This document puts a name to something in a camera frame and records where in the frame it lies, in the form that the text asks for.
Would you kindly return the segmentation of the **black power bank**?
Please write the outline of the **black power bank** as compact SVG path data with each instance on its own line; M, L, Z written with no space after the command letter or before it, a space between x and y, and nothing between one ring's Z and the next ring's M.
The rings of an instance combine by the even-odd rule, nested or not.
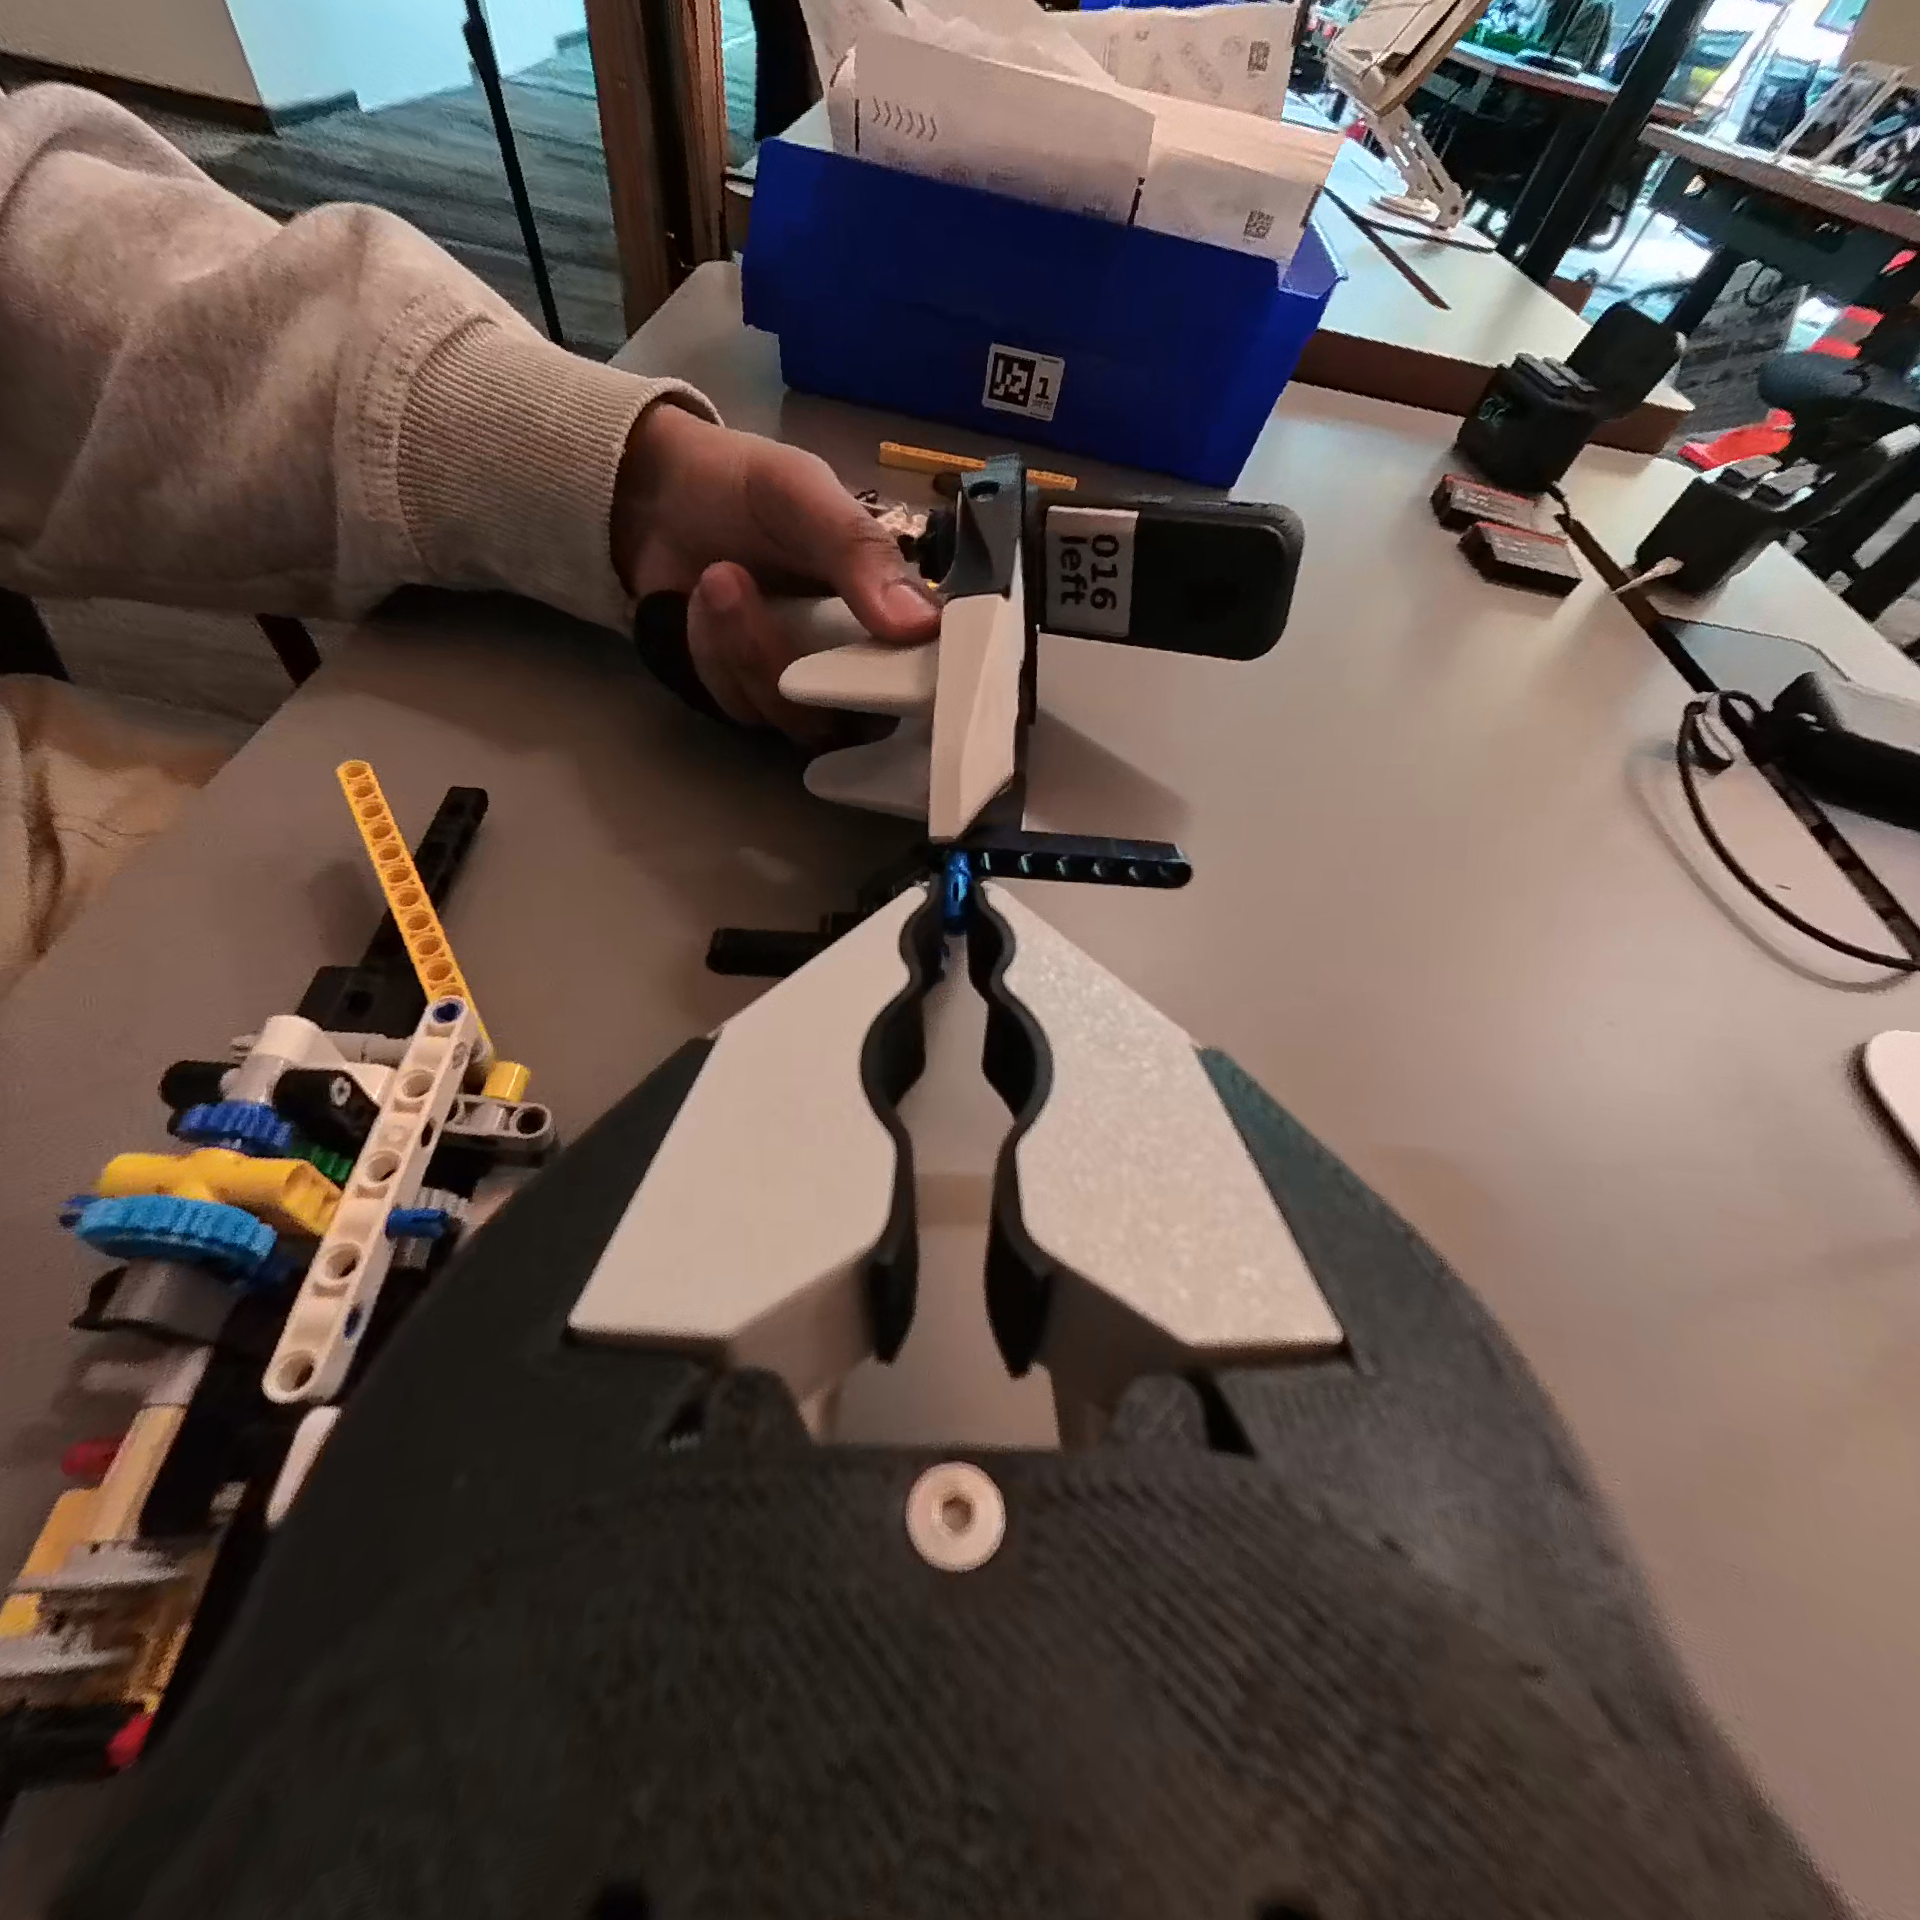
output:
M1813 797L1919 830L1919 702L1810 669L1769 703L1767 738Z

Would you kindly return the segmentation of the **yellow lego beam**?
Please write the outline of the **yellow lego beam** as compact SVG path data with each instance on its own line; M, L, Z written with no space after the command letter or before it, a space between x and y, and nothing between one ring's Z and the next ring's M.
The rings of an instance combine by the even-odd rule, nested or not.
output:
M926 448L918 442L901 442L901 440L881 440L875 452L878 466L887 470L901 473L920 473L926 477L942 476L942 473L984 473L990 466L1013 461L1025 470L1025 477L1032 487L1043 492L1077 492L1080 477L1070 470L1049 470L1037 468L1034 463L1025 463L1017 455L993 455L978 456L970 452L942 449L942 448Z

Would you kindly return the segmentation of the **red labelled battery pack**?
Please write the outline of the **red labelled battery pack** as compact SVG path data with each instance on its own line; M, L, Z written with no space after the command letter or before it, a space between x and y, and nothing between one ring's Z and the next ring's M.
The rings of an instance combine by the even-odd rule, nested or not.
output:
M1567 598L1584 580L1577 550L1565 534L1477 518L1457 545L1462 557L1493 585Z
M1435 521L1458 536L1479 525L1525 536L1553 536L1553 527L1542 516L1542 498L1486 484L1464 470L1445 470L1435 479L1429 508Z

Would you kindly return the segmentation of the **blue bin with white tag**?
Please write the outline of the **blue bin with white tag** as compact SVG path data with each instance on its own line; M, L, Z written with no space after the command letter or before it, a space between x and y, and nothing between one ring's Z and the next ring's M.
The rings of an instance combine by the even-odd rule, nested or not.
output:
M799 392L1226 489L1342 276L774 137L742 310Z

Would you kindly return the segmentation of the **person's left hand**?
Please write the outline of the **person's left hand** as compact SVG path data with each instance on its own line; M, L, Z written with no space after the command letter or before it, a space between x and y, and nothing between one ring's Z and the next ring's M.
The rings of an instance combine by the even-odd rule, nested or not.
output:
M686 602L683 680L733 724L778 732L810 752L829 749L842 724L782 695L799 649L778 598L838 596L882 641L939 633L942 612L898 541L823 460L677 401L653 405L633 424L609 525L616 572L635 602L661 594Z

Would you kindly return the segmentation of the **black charger box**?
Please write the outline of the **black charger box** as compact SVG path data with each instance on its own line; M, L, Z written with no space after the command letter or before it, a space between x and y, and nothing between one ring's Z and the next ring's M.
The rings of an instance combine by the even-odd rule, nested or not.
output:
M1600 422L1600 390L1571 366L1520 352L1497 367L1457 431L1458 455L1496 489L1554 489Z

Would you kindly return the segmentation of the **person's left forearm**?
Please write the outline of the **person's left forearm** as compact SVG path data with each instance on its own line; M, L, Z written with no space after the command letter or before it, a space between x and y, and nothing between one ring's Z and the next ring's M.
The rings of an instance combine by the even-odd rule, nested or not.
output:
M30 596L355 617L403 588L605 625L617 470L690 385L545 341L414 225L289 224L128 110L3 110L3 575Z

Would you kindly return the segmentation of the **long black lego beam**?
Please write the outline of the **long black lego beam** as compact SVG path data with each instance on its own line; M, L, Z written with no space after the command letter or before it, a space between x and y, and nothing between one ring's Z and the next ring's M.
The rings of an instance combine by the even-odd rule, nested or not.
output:
M1043 879L1178 890L1194 863L1178 846L1082 831L1005 830L974 833L959 855L976 879Z

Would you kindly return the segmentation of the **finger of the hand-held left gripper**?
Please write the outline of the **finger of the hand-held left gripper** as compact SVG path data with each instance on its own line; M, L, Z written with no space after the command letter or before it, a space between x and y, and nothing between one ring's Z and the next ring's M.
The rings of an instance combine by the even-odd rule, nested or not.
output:
M1021 589L944 610L929 721L929 840L961 842L1017 783L1027 618Z

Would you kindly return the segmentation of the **pale folding stand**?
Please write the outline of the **pale folding stand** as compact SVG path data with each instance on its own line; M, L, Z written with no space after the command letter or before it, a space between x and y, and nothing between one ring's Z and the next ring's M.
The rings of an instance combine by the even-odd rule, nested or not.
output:
M1469 198L1416 124L1411 102L1488 8L1486 1L1368 1L1328 45L1334 89L1351 100L1405 180L1377 206L1453 237Z

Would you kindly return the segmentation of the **multicolour lego model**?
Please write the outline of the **multicolour lego model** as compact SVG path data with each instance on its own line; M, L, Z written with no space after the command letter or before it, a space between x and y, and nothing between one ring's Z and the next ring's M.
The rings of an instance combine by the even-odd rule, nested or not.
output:
M67 1452L5 1585L5 1808L131 1769L182 1711L477 1196L561 1144L441 924L490 793L450 785L413 847L371 760L337 780L386 908L368 949L227 1055L173 1063L167 1142L59 1209L104 1260L73 1329L131 1346L142 1394Z

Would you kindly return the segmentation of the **framed pictures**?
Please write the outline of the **framed pictures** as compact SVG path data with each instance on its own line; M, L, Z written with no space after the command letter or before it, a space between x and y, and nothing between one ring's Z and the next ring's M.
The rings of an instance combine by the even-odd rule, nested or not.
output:
M1917 68L1848 64L1784 137L1774 157L1805 174L1838 172L1891 188L1917 154Z

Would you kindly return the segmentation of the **wooden door frame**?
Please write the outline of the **wooden door frame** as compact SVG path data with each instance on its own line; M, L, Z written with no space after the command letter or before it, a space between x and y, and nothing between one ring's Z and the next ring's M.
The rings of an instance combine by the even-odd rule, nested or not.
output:
M630 332L733 257L723 8L586 1L622 310Z

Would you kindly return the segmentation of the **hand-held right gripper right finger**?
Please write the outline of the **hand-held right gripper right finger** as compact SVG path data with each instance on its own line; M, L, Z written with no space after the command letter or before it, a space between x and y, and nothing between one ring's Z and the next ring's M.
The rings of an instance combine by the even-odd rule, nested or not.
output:
M1010 1116L993 1175L990 1328L1043 1370L1063 1449L1145 1377L1326 1359L1345 1328L1194 1037L1005 885L967 965Z

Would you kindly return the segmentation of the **small black lego sub-assembly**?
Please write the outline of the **small black lego sub-assembly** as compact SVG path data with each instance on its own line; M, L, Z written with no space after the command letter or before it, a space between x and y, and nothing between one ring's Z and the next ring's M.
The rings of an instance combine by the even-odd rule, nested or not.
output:
M851 934L862 920L893 903L890 888L866 888L851 905L835 908L813 928L720 926L711 933L705 967L715 976L784 978Z

